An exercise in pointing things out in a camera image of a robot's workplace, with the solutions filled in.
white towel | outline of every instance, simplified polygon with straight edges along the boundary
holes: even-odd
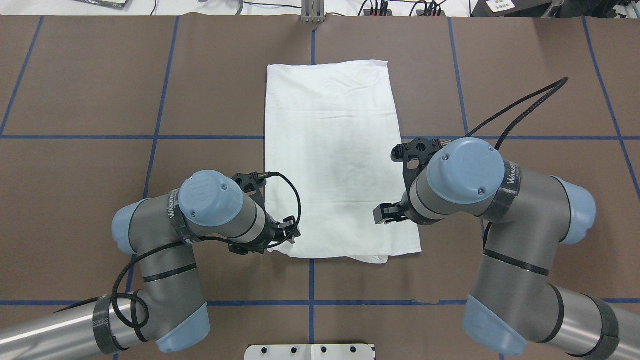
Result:
[[[302,235],[275,249],[295,258],[367,263],[420,252],[415,224],[373,220],[376,206],[404,193],[402,164],[390,159],[400,142],[386,61],[270,65],[265,168],[287,176],[302,201]],[[268,183],[267,211],[275,219],[297,215],[289,186],[276,177]]]

light blue joint cap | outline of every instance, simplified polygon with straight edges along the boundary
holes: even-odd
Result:
[[[507,356],[520,356],[527,340],[475,297],[467,296],[462,319],[465,332],[478,343]]]
[[[587,230],[593,227],[593,222],[596,220],[596,200],[593,199],[591,194],[571,183],[560,179],[559,177],[552,176],[558,180],[569,198],[569,207],[571,207],[571,222],[569,224],[569,232],[561,244],[573,245],[579,243],[585,236],[587,236]]]
[[[235,181],[213,170],[202,170],[184,181],[178,204],[191,222],[207,227],[221,226],[235,219],[244,193]]]
[[[204,340],[210,330],[209,313],[205,302],[174,330],[157,340],[156,345],[164,353],[184,350]]]
[[[475,204],[495,196],[504,179],[502,156],[488,142],[461,138],[440,149],[427,166],[427,180],[439,197]]]
[[[118,248],[125,254],[135,255],[136,253],[135,251],[133,251],[131,242],[129,241],[129,226],[131,226],[133,213],[136,212],[138,206],[145,200],[148,199],[140,200],[135,204],[125,206],[124,208],[118,210],[116,215],[113,217],[113,221],[111,222],[111,235],[118,244]]]

white label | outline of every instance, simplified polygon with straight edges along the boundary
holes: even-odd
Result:
[[[489,0],[486,4],[489,5],[489,9],[495,13],[514,9],[516,7],[511,0]]]

white mounting plate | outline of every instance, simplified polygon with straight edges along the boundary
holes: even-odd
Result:
[[[368,344],[252,345],[244,360],[375,360],[375,348]]]

black velcro strap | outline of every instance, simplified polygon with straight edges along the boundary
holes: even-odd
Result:
[[[539,341],[538,342],[539,344],[545,344],[553,340],[556,337],[556,335],[558,335],[558,332],[560,331],[560,328],[562,327],[562,324],[564,322],[564,300],[562,299],[562,294],[560,294],[560,291],[555,286],[551,284],[547,284],[547,285],[551,286],[551,288],[556,293],[556,297],[558,299],[558,319],[556,321],[556,326],[554,327],[554,330],[551,332],[551,334],[549,334],[549,336],[547,336],[546,339]]]
[[[600,312],[600,319],[602,319],[602,330],[600,331],[600,339],[594,348],[586,354],[573,355],[573,357],[581,357],[588,360],[606,360],[613,355],[620,344],[620,328],[618,326],[618,317],[613,312],[611,306],[609,306],[603,300],[590,297]]]
[[[536,274],[540,274],[540,275],[543,275],[543,276],[549,276],[549,270],[547,270],[545,268],[541,268],[541,267],[536,266],[536,265],[531,265],[529,263],[525,263],[524,261],[520,261],[518,259],[511,258],[511,257],[509,257],[507,255],[502,255],[502,254],[500,254],[498,252],[491,251],[489,249],[485,249],[483,251],[483,254],[487,255],[490,258],[499,260],[499,261],[501,261],[503,263],[507,263],[509,265],[517,266],[518,268],[521,268],[521,269],[524,269],[524,270],[527,270],[527,271],[530,271],[530,272],[534,272]]]
[[[198,235],[196,235],[184,221],[184,214],[182,214],[182,210],[180,210],[180,206],[178,205],[179,192],[180,189],[172,190],[169,193],[169,199],[166,205],[171,227],[186,245],[193,245],[194,243],[202,242]]]
[[[133,293],[133,296],[138,296],[138,292],[140,292],[140,290],[136,290]],[[136,301],[131,299],[131,322],[132,323],[138,323],[138,310],[136,309],[136,304],[137,304]],[[142,335],[142,330],[140,330],[139,327],[134,327],[133,330],[136,332],[136,336],[140,341],[142,341],[143,343],[148,342],[145,336]]]
[[[518,164],[505,160],[502,184],[495,193],[489,207],[480,216],[492,222],[502,219],[511,208],[511,205],[513,205],[513,201],[520,194],[521,183],[522,175]]]
[[[178,275],[178,274],[182,274],[183,272],[187,272],[187,271],[193,270],[196,267],[197,267],[196,263],[193,263],[193,264],[190,264],[190,265],[187,265],[187,266],[183,266],[181,268],[165,271],[165,272],[162,272],[160,274],[155,274],[155,275],[143,277],[142,279],[145,282],[152,282],[152,281],[156,281],[156,280],[165,279],[165,278],[167,278],[169,276],[175,276],[175,275]]]
[[[116,337],[111,332],[109,322],[109,309],[111,308],[111,296],[103,295],[98,298],[93,308],[93,337],[98,348],[105,355],[117,354],[128,350],[118,344]]]

